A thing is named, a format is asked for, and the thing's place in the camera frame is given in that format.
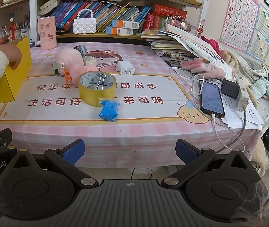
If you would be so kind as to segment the child's hand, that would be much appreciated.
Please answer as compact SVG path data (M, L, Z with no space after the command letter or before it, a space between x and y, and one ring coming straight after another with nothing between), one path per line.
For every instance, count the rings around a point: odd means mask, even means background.
M22 53L16 45L14 44L0 45L0 51L2 51L6 55L9 64L11 65L11 68L13 70L19 66L22 60Z

